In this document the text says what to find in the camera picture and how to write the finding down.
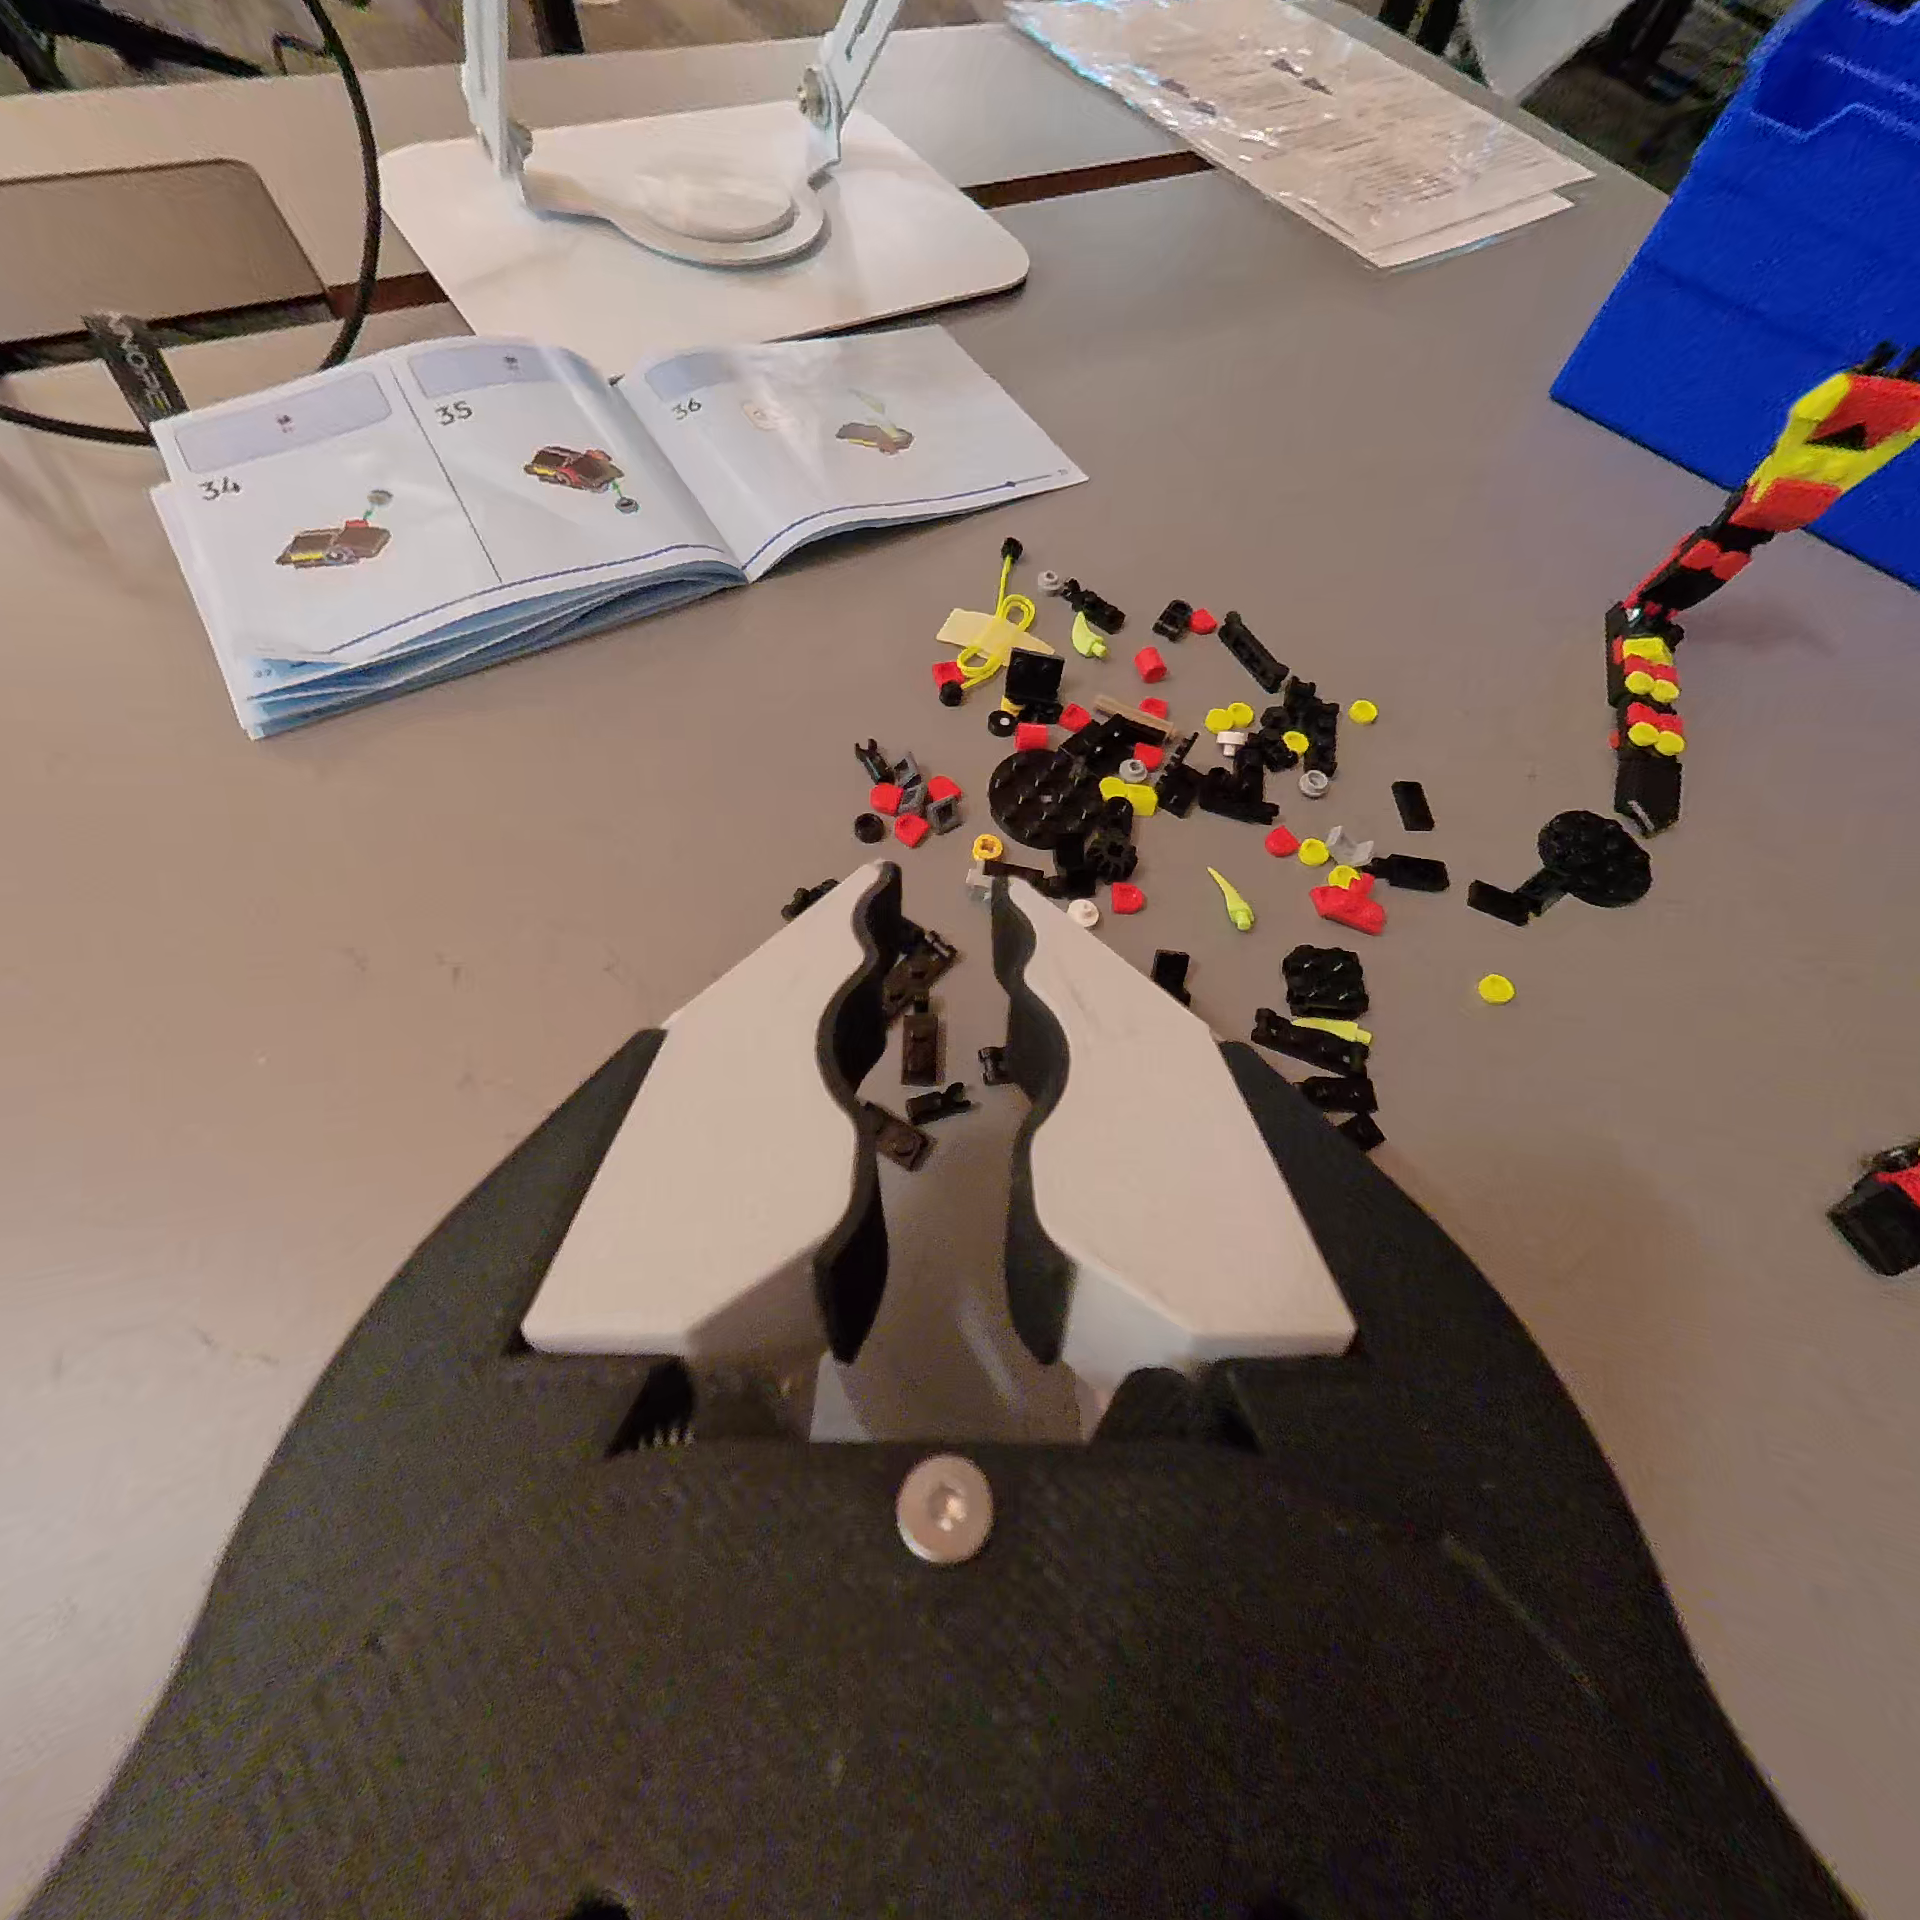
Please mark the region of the long red yellow lego assembly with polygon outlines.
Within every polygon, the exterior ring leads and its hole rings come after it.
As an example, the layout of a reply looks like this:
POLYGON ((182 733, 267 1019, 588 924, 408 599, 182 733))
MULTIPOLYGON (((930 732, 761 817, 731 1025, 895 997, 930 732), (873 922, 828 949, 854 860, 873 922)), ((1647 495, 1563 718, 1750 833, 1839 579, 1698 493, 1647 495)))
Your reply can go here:
POLYGON ((1708 524, 1606 614, 1615 812, 1639 835, 1683 810, 1681 614, 1727 587, 1775 538, 1809 529, 1918 442, 1918 350, 1882 342, 1793 402, 1768 457, 1708 524))

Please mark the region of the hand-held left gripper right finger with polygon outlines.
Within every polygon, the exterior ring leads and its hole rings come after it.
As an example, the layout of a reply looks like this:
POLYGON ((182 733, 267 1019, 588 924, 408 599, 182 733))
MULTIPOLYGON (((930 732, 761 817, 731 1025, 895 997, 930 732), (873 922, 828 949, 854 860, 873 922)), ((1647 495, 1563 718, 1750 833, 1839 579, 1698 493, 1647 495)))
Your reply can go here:
POLYGON ((1026 879, 992 885, 1026 1100, 1002 1276, 1096 1437, 1131 1375, 1346 1359, 1358 1318, 1209 1025, 1026 879))

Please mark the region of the open lego instruction booklet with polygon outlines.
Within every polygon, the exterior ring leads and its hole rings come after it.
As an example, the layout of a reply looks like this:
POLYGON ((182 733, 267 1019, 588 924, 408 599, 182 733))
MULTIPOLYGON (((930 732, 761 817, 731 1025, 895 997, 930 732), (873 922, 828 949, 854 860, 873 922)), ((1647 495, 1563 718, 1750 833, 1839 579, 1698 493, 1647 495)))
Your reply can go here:
POLYGON ((152 428, 154 508, 262 741, 1088 478, 946 326, 353 359, 152 428))

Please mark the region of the printed paper sheet in plastic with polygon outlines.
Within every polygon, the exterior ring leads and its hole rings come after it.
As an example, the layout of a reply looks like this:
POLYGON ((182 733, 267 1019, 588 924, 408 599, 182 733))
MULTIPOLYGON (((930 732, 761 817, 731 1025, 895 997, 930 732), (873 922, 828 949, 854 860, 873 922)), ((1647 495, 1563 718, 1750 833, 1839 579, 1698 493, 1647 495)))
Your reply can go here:
POLYGON ((1048 2, 1007 18, 1376 270, 1570 211, 1580 159, 1283 2, 1048 2))

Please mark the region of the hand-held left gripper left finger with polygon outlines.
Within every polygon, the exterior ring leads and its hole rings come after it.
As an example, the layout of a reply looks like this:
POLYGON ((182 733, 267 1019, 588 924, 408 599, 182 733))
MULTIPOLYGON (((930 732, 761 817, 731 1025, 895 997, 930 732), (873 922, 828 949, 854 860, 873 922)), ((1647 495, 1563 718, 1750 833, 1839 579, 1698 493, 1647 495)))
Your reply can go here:
POLYGON ((531 1351, 673 1359, 699 1413, 811 1437, 822 1367, 860 1356, 889 1273, 860 1090, 898 958, 879 857, 663 1022, 521 1316, 531 1351))

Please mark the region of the blue plastic bin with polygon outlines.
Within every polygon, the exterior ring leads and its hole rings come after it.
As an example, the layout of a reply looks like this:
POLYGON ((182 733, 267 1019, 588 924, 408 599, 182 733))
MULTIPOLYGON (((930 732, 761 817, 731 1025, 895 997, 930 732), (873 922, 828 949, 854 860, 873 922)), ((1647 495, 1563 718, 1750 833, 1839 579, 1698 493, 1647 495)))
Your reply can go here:
POLYGON ((1724 486, 1787 405, 1918 339, 1918 7, 1799 5, 1750 57, 1552 397, 1724 486))

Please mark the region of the black round lego plate assembly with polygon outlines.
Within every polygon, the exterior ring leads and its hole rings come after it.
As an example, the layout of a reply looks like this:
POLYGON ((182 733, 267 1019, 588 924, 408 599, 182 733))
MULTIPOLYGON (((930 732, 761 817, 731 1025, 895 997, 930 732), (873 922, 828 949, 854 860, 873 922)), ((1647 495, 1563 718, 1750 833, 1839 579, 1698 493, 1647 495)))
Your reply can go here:
POLYGON ((1563 898, 1624 907, 1651 889, 1651 860, 1641 842, 1615 819, 1563 810, 1538 829, 1538 871, 1515 889, 1473 879, 1470 909, 1508 926, 1527 926, 1563 898))

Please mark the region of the brown chair back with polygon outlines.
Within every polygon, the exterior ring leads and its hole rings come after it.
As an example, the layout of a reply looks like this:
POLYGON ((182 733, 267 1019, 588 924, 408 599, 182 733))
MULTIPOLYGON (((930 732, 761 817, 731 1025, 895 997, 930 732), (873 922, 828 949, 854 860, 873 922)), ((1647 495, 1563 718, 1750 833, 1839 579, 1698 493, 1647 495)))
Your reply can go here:
POLYGON ((198 321, 324 301, 258 173, 182 159, 2 180, 2 346, 82 331, 87 313, 198 321))

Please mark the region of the small black red lego assembly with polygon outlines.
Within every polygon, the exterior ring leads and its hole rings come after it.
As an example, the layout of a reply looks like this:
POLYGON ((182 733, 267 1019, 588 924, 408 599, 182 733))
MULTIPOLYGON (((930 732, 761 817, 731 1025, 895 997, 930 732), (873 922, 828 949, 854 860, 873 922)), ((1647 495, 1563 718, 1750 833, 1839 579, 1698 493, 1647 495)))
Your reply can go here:
POLYGON ((1863 1159, 1859 1178, 1828 1207, 1835 1234, 1889 1279, 1918 1269, 1918 1140, 1863 1159))

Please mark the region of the pile of loose lego pieces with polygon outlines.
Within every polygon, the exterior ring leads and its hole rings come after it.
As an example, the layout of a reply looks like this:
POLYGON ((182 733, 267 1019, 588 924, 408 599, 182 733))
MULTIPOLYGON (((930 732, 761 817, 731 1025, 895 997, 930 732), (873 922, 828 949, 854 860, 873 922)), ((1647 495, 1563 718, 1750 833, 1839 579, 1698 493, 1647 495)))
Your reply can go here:
MULTIPOLYGON (((1147 692, 1130 703, 1096 695, 1070 697, 1067 658, 1038 634, 1041 602, 1020 589, 1024 545, 999 547, 998 597, 988 612, 952 612, 930 667, 940 707, 966 709, 977 695, 991 737, 1008 753, 986 779, 991 826, 971 844, 970 885, 1031 883, 1084 926, 1145 913, 1142 826, 1187 821, 1195 812, 1252 828, 1263 852, 1296 862, 1311 877, 1312 913, 1352 934, 1385 930, 1384 889, 1446 894, 1450 869, 1438 857, 1378 850, 1376 837, 1329 822, 1294 828, 1284 814, 1284 779, 1316 807, 1337 777, 1342 718, 1372 725, 1376 709, 1342 711, 1316 683, 1294 674, 1246 625, 1179 597, 1164 606, 1136 652, 1147 692), (1266 695, 1264 707, 1231 700, 1187 730, 1153 686, 1169 674, 1167 646, 1211 636, 1266 695)), ((879 741, 855 745, 872 781, 872 799, 855 817, 855 837, 903 847, 967 828, 970 798, 961 781, 934 775, 910 754, 889 757, 879 741)), ((1363 1151, 1378 1149, 1378 1090, 1372 1074, 1375 1035, 1364 1019, 1372 997, 1363 961, 1342 946, 1304 943, 1280 961, 1284 1010, 1256 1010, 1256 1045, 1311 1067, 1298 1090, 1363 1151)))

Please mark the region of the white stand with flat base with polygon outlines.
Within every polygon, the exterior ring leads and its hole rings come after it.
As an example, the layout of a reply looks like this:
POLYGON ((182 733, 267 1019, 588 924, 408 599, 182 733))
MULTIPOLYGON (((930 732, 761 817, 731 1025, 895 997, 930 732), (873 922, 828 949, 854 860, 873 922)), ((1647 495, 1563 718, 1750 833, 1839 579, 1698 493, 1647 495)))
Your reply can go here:
POLYGON ((1024 246, 857 109, 898 14, 844 5, 796 105, 536 135, 511 108, 507 7, 465 5, 471 130, 380 162, 386 220, 471 331, 610 375, 1012 293, 1024 246))

